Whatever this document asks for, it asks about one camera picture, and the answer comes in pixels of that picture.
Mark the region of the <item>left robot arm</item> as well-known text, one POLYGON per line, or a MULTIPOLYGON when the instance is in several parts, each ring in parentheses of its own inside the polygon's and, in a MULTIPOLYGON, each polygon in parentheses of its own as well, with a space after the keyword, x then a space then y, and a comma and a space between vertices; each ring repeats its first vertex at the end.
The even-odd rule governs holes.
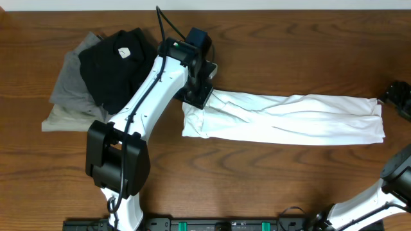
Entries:
POLYGON ((213 91, 217 65, 206 60, 209 36, 168 38, 132 99, 108 123, 87 132, 85 172, 107 199, 113 230, 137 230, 143 220, 139 191, 150 173, 148 140, 173 99, 203 109, 213 91))

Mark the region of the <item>white t-shirt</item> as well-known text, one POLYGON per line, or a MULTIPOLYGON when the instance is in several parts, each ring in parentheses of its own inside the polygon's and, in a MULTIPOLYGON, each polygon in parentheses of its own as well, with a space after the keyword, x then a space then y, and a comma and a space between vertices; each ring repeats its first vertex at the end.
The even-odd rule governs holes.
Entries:
POLYGON ((182 106, 182 136, 309 146, 382 143, 375 98, 254 95, 214 90, 203 109, 182 106))

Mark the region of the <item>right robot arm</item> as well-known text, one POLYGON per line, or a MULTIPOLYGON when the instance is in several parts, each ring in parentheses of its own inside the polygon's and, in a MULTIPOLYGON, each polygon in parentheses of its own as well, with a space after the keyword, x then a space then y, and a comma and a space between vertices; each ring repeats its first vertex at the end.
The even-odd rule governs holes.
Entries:
MULTIPOLYGON (((400 116, 410 119, 410 84, 391 83, 377 99, 310 95, 334 116, 323 133, 327 145, 376 144, 385 133, 382 104, 392 103, 400 116)), ((307 219, 303 230, 360 230, 393 214, 410 212, 410 146, 395 154, 383 168, 379 180, 354 198, 336 203, 307 219)))

